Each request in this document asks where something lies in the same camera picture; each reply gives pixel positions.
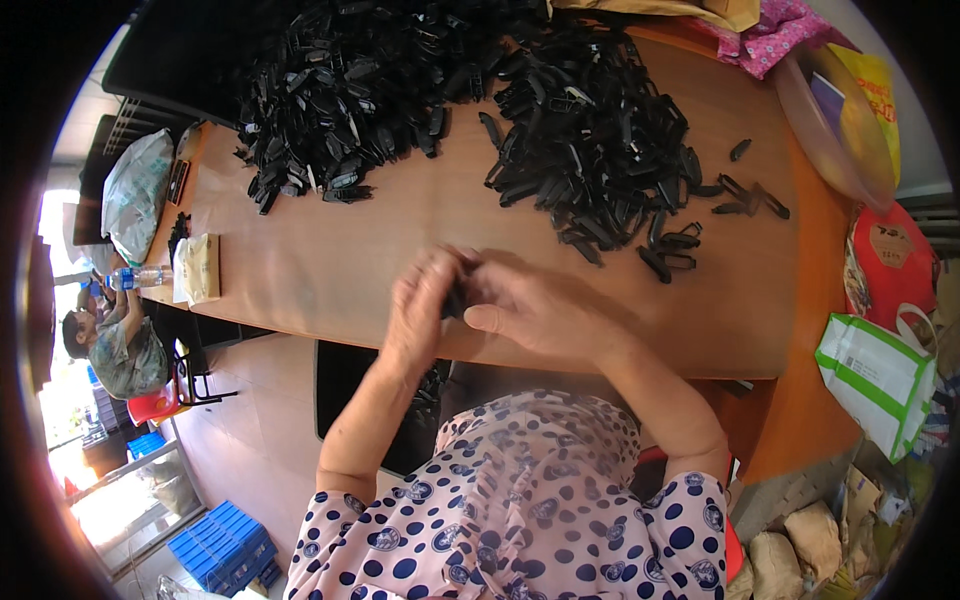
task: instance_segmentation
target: plastic water bottle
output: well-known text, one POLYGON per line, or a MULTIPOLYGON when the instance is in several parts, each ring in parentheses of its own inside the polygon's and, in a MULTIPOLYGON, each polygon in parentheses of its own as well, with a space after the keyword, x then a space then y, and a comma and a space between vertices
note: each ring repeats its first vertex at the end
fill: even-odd
POLYGON ((170 267, 123 267, 107 276, 106 284, 117 292, 126 292, 138 287, 157 287, 173 280, 170 267))

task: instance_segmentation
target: elderly man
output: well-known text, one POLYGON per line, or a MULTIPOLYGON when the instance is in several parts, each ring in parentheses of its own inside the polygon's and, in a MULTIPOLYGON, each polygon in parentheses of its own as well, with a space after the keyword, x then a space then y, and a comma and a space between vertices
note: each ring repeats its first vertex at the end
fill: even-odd
POLYGON ((67 313, 63 345, 71 357, 90 361, 111 396, 144 396, 166 385, 173 360, 173 336, 154 325, 140 297, 129 290, 117 293, 116 307, 100 325, 87 310, 67 313))

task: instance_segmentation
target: tiled floor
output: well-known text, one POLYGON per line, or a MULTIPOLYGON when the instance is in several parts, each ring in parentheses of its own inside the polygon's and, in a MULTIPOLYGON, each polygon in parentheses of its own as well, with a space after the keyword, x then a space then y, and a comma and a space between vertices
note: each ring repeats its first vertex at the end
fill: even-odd
MULTIPOLYGON (((321 443, 314 434, 313 340, 273 334, 212 354, 218 392, 240 392, 175 417, 213 508, 229 500, 263 523, 286 570, 306 504, 314 493, 321 443)), ((380 487, 398 480, 380 473, 380 487)))

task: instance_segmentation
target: red plastic stool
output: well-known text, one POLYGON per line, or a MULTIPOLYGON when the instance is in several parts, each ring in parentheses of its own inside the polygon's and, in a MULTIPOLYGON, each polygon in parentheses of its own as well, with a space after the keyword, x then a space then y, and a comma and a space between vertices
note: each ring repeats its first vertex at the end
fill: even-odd
MULTIPOLYGON (((663 452, 658 445, 653 445, 640 451, 640 455, 636 458, 636 463, 638 465, 645 465, 646 463, 653 463, 655 461, 665 461, 666 458, 666 453, 663 452)), ((733 455, 730 456, 730 463, 733 463, 733 455)), ((736 577, 736 574, 740 572, 740 568, 743 566, 743 548, 740 546, 740 538, 737 537, 730 523, 730 517, 725 517, 727 523, 726 527, 724 527, 724 539, 727 543, 727 581, 729 582, 736 577)))

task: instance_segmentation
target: red bag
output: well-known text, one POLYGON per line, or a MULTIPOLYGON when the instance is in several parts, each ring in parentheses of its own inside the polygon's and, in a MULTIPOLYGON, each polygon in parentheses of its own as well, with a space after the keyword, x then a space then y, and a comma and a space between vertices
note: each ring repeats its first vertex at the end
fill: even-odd
POLYGON ((885 216, 864 206, 847 237, 844 288, 847 312, 897 330, 897 307, 907 302, 930 313, 940 261, 903 206, 885 216))

